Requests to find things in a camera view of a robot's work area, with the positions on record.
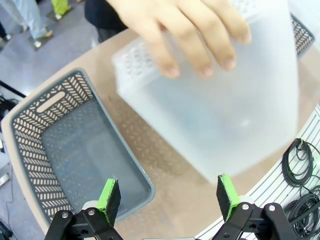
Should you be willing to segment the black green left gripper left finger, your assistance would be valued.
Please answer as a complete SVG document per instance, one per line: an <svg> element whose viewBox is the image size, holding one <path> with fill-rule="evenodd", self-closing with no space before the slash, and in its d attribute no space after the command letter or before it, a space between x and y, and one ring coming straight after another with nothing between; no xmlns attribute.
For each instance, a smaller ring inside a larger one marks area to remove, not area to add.
<svg viewBox="0 0 320 240"><path fill-rule="evenodd" d="M119 183L109 178L95 207L74 214L60 210L45 235L46 240L121 240L115 220L121 201Z"/></svg>

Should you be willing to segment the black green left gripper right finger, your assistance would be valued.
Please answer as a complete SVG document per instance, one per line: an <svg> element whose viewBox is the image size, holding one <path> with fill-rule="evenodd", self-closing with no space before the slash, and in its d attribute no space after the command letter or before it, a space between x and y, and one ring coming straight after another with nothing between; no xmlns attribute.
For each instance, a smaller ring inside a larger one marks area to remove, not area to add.
<svg viewBox="0 0 320 240"><path fill-rule="evenodd" d="M272 202L261 208L241 201L229 175L217 177L216 197L224 224L214 240L243 240L244 233L253 233L258 240L296 238L280 204Z"/></svg>

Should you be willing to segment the person's left hand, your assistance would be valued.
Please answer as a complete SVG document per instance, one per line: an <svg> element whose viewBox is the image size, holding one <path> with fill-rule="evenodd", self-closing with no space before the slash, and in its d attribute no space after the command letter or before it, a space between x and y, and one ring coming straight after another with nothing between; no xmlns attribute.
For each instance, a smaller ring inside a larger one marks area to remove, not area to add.
<svg viewBox="0 0 320 240"><path fill-rule="evenodd" d="M143 37L158 69L169 78L180 74L163 31L177 44L203 78L214 73L212 58L231 71L236 53L231 38L247 44L252 40L249 24L228 0L110 0L121 21Z"/></svg>

